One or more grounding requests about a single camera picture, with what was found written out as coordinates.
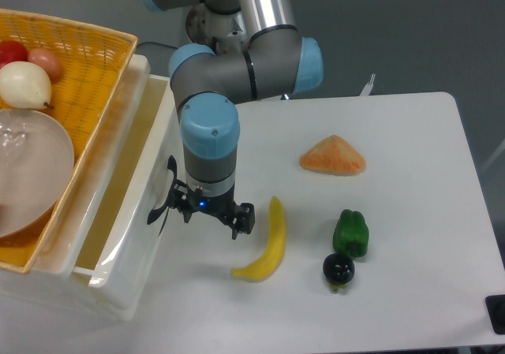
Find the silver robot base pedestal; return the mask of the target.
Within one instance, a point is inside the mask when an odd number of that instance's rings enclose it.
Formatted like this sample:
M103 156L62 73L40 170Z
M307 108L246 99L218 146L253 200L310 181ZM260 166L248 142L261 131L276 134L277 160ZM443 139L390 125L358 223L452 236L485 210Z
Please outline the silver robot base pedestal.
M192 43L210 47L217 55L241 53L249 47L241 12L222 15L199 4L188 12L185 30Z

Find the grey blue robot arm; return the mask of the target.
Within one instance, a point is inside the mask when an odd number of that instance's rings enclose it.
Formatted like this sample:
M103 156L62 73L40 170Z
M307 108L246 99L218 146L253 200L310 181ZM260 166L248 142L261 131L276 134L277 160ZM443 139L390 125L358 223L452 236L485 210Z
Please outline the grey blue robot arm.
M186 178L172 180L165 202L148 223L170 210L188 222L196 212L217 218L233 234L250 233L254 207L234 200L240 103L292 95L320 85L323 56L315 39L297 30L290 0L144 0L154 10L201 6L238 22L231 52L192 40L169 61Z

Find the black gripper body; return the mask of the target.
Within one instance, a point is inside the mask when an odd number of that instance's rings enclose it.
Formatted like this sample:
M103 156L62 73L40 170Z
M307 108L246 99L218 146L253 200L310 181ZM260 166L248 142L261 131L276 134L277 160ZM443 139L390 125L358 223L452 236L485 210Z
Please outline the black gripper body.
M184 223L188 223L196 212L217 218L224 225L232 225L235 220L234 186L220 196L205 196L201 190L188 190L188 209L184 211Z

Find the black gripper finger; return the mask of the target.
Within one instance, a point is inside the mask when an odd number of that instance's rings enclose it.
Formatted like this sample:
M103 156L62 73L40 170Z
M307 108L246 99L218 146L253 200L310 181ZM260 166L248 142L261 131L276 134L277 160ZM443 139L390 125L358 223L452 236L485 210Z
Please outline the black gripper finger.
M236 240L239 234L250 234L255 225L255 208L251 203L234 205L232 220L232 239Z
M177 210L183 217L184 223L191 218L191 204L188 199L187 184L174 179L169 191L169 208Z

